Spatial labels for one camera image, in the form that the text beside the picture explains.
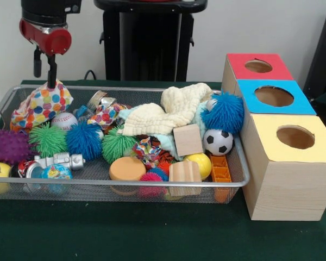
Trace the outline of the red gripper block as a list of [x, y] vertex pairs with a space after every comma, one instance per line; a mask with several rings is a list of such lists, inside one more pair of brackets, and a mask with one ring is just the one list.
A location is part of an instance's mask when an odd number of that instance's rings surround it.
[[41, 52], [48, 55], [49, 71], [47, 86], [49, 89], [54, 89], [57, 78], [55, 54], [65, 54], [70, 49], [72, 43], [68, 25], [43, 26], [33, 24], [22, 18], [19, 23], [19, 29], [25, 39], [32, 44], [36, 44], [33, 59], [34, 77], [41, 77]]

